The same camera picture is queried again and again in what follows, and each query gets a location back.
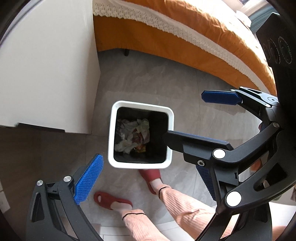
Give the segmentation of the white square trash bin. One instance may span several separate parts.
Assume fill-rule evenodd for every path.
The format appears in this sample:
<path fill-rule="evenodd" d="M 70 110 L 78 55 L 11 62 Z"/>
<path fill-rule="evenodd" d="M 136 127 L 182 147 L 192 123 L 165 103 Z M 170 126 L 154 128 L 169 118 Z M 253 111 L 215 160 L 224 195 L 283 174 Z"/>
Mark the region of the white square trash bin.
<path fill-rule="evenodd" d="M 108 161 L 114 168 L 165 169 L 172 150 L 163 136 L 174 129 L 174 113 L 165 106 L 120 100 L 111 108 Z"/>

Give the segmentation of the right pink trouser leg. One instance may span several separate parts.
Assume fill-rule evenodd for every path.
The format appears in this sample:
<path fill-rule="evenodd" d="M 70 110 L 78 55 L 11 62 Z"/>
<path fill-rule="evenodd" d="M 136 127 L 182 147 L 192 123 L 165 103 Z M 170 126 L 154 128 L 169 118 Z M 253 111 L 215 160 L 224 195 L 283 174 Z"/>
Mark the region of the right pink trouser leg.
<path fill-rule="evenodd" d="M 175 222 L 194 239 L 216 213 L 214 208 L 168 185 L 159 186 L 158 195 Z"/>

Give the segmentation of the left red slipper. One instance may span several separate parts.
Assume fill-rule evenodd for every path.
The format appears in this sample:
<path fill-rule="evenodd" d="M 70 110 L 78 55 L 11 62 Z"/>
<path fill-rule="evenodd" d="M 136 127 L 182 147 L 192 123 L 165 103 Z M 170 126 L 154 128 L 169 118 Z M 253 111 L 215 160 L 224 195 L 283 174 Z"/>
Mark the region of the left red slipper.
<path fill-rule="evenodd" d="M 94 201 L 101 207 L 108 209 L 108 210 L 114 210 L 111 206 L 116 203 L 120 204 L 127 204 L 128 206 L 132 207 L 132 203 L 127 199 L 122 198 L 116 198 L 112 196 L 111 194 L 108 194 L 106 192 L 97 191 L 94 194 Z"/>

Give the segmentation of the red slipper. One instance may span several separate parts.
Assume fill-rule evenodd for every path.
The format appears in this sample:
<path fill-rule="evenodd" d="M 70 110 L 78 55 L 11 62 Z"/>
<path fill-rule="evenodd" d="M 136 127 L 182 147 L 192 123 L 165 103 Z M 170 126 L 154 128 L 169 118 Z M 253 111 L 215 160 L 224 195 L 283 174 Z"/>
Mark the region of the red slipper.
<path fill-rule="evenodd" d="M 159 169 L 140 169 L 138 170 L 141 177 L 145 180 L 150 192 L 158 195 L 158 188 L 163 185 Z"/>
<path fill-rule="evenodd" d="M 97 191 L 94 194 L 94 201 L 101 207 L 108 209 L 108 210 L 114 210 L 111 206 L 116 203 L 120 204 L 127 204 L 128 206 L 132 207 L 132 203 L 127 199 L 122 198 L 116 198 L 112 196 L 111 194 L 108 194 L 106 192 Z"/>

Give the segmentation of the right red slipper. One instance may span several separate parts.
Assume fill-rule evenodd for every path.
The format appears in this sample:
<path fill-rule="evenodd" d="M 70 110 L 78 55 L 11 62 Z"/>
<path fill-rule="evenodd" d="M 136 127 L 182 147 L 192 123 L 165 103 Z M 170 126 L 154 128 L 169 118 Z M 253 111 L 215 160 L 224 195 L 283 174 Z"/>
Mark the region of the right red slipper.
<path fill-rule="evenodd" d="M 158 195 L 158 188 L 163 185 L 159 169 L 140 169 L 138 170 L 141 177 L 145 180 L 150 192 Z"/>

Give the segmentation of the orange bed blanket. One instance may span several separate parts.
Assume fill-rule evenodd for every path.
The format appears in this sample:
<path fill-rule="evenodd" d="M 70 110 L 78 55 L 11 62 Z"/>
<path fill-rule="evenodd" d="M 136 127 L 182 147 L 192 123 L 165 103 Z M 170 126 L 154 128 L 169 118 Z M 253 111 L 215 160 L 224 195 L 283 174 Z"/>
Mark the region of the orange bed blanket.
<path fill-rule="evenodd" d="M 93 16 L 98 51 L 140 51 L 276 95 L 260 43 L 223 1 L 94 1 Z"/>

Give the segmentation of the crumpled cream paper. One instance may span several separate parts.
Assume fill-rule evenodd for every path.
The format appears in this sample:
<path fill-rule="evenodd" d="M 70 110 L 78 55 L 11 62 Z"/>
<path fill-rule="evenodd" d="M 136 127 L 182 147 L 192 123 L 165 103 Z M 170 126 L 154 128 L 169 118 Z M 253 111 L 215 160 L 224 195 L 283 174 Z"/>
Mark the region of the crumpled cream paper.
<path fill-rule="evenodd" d="M 137 119 L 136 121 L 119 119 L 115 125 L 114 150 L 124 154 L 130 154 L 131 151 L 144 153 L 149 136 L 149 121 L 147 119 Z"/>

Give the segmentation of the white drawer cabinet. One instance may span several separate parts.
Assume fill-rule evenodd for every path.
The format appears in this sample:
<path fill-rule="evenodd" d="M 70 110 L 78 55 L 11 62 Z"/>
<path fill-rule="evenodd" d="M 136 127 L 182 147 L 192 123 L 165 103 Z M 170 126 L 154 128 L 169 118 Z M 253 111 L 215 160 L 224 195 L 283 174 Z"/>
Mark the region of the white drawer cabinet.
<path fill-rule="evenodd" d="M 29 1 L 1 39 L 1 125 L 91 133 L 99 78 L 92 1 Z"/>

